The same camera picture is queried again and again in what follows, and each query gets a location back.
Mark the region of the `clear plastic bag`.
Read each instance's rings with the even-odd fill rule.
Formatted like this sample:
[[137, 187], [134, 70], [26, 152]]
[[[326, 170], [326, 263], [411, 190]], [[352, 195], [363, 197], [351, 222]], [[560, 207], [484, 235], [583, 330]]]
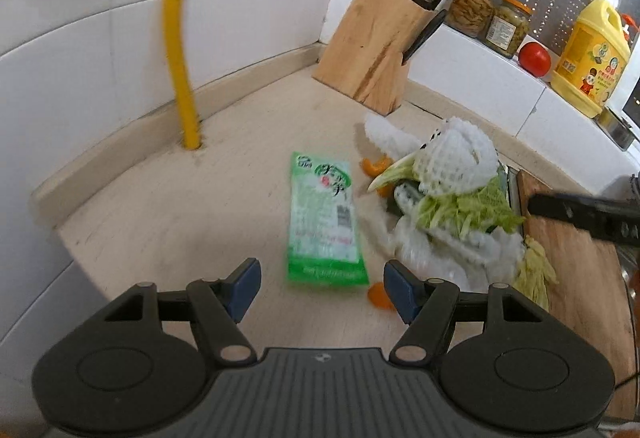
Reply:
[[442, 228], [420, 229], [413, 208], [397, 220], [390, 214], [362, 218], [360, 228], [384, 256], [397, 259], [419, 279], [444, 279], [464, 292], [485, 293], [490, 284], [511, 284], [525, 254], [518, 232], [497, 228], [459, 239]]

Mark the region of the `pale cabbage strips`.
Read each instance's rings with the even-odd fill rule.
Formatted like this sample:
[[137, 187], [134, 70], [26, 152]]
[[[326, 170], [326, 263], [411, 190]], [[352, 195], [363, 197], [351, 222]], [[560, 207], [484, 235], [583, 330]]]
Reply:
[[524, 257], [518, 263], [512, 286], [542, 309], [549, 310], [548, 285], [559, 283], [544, 247], [531, 236], [524, 240]]

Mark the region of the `light green cabbage leaves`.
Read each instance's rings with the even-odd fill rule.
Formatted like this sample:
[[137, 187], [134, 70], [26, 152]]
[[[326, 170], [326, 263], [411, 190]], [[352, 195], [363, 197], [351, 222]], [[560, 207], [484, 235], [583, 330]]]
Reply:
[[[412, 180], [418, 184], [413, 172], [413, 162], [418, 151], [391, 164], [382, 175], [372, 180], [368, 191], [378, 190], [386, 184], [398, 184], [401, 180]], [[426, 196], [411, 216], [416, 228], [427, 231], [442, 229], [459, 239], [465, 239], [471, 232], [489, 233], [497, 228], [506, 233], [514, 233], [524, 218], [512, 210], [506, 198], [498, 173], [484, 188], [460, 195]]]

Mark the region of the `green plastic snack bag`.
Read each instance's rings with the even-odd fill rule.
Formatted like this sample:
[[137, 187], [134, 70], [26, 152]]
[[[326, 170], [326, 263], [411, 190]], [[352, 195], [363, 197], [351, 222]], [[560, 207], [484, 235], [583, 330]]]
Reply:
[[350, 166], [344, 161], [292, 154], [288, 280], [329, 286], [369, 283]]

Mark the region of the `orange peel piece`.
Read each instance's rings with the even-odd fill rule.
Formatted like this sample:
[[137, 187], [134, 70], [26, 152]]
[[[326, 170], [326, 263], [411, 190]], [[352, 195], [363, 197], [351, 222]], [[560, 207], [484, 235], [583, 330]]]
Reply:
[[380, 198], [390, 198], [393, 195], [396, 184], [386, 184], [386, 186], [378, 188], [376, 193]]
[[382, 175], [393, 164], [393, 160], [387, 156], [379, 158], [377, 161], [372, 162], [370, 158], [363, 158], [360, 162], [362, 171], [370, 178], [376, 178]]
[[376, 308], [385, 310], [394, 310], [394, 304], [388, 297], [384, 284], [382, 282], [376, 282], [372, 284], [367, 292], [369, 302]]

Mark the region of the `white foam fruit net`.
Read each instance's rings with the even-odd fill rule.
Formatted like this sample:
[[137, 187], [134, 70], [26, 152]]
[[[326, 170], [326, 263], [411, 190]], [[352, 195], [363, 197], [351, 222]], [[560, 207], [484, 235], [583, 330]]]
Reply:
[[450, 117], [419, 150], [413, 172], [426, 196], [460, 195], [484, 188], [498, 174], [491, 138], [467, 120]]

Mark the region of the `wooden cutting board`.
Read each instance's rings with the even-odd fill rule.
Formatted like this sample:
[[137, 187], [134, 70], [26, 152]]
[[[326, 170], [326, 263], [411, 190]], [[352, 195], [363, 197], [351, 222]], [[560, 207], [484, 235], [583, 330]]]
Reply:
[[634, 322], [613, 244], [565, 222], [531, 215], [527, 200], [549, 188], [520, 170], [516, 175], [524, 232], [542, 245], [558, 282], [548, 287], [549, 312], [608, 359], [621, 382], [637, 371]]

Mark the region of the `small steel pot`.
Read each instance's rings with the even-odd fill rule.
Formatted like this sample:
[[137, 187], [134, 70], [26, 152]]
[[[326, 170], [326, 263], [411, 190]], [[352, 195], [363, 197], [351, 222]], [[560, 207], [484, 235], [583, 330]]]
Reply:
[[627, 151], [637, 140], [631, 124], [609, 108], [604, 108], [596, 117], [596, 123], [622, 151]]

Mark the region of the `green white carton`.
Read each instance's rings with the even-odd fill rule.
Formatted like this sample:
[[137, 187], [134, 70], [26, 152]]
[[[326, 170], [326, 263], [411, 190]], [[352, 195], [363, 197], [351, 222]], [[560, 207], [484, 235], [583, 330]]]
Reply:
[[424, 195], [420, 192], [416, 181], [401, 180], [393, 186], [386, 210], [397, 217], [411, 216], [423, 198]]

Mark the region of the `yellow dish soap bottle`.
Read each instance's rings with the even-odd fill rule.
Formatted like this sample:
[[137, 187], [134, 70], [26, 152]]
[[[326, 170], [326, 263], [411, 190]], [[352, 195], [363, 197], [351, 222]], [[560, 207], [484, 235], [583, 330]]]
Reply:
[[630, 58], [622, 18], [607, 0], [593, 0], [578, 14], [550, 86], [588, 118], [611, 98]]

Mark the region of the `red tomato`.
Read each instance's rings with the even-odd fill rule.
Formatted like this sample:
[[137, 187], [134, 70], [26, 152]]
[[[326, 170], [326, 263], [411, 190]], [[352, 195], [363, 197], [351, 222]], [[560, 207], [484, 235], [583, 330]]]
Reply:
[[538, 42], [526, 42], [518, 52], [518, 64], [526, 72], [537, 78], [543, 78], [551, 68], [548, 50]]

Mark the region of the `pickle jar orange lid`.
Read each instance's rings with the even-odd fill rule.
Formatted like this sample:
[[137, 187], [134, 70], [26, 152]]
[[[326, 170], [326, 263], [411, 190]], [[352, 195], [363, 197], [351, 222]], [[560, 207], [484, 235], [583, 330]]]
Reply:
[[483, 37], [484, 44], [512, 59], [529, 31], [532, 9], [518, 0], [501, 0], [496, 5]]

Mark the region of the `wooden knife block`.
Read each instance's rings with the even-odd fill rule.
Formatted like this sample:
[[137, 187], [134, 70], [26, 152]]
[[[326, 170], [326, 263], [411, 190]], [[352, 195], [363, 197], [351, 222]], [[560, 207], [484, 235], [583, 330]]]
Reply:
[[352, 0], [312, 77], [386, 116], [404, 98], [410, 58], [444, 16], [412, 0]]

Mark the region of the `pickle jar dark lid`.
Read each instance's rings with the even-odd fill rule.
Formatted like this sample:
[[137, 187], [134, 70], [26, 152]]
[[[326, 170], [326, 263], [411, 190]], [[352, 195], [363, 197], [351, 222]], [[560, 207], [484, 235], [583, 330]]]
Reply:
[[471, 38], [484, 32], [492, 14], [494, 0], [451, 0], [445, 23]]

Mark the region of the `yellow vertical pipe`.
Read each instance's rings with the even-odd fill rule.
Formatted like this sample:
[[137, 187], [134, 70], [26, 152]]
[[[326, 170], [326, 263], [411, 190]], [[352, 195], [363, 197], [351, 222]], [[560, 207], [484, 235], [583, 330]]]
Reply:
[[200, 119], [183, 49], [182, 0], [163, 0], [163, 33], [168, 70], [182, 129], [182, 145], [186, 150], [198, 150], [202, 144]]

